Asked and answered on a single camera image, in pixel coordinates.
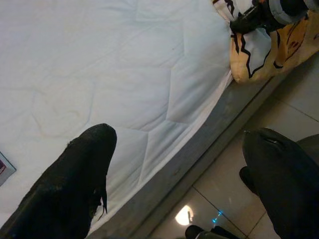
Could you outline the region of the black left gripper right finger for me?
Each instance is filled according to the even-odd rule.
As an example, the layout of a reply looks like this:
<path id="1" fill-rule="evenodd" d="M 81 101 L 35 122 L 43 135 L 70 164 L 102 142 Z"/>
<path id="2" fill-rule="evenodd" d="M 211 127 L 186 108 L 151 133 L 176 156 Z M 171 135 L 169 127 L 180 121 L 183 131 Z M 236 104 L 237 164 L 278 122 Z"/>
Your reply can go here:
<path id="1" fill-rule="evenodd" d="M 269 129 L 248 130 L 242 180 L 257 194 L 282 239 L 319 237 L 319 136 L 293 141 Z"/>

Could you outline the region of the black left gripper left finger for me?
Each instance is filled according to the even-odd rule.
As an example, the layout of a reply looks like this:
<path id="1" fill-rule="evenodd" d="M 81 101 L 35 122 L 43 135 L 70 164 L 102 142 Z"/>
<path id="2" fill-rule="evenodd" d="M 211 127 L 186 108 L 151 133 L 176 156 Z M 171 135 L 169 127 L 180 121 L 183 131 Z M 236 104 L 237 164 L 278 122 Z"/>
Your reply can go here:
<path id="1" fill-rule="evenodd" d="M 83 239 L 99 206 L 117 144 L 111 126 L 94 125 L 70 141 L 0 230 L 3 239 Z"/>

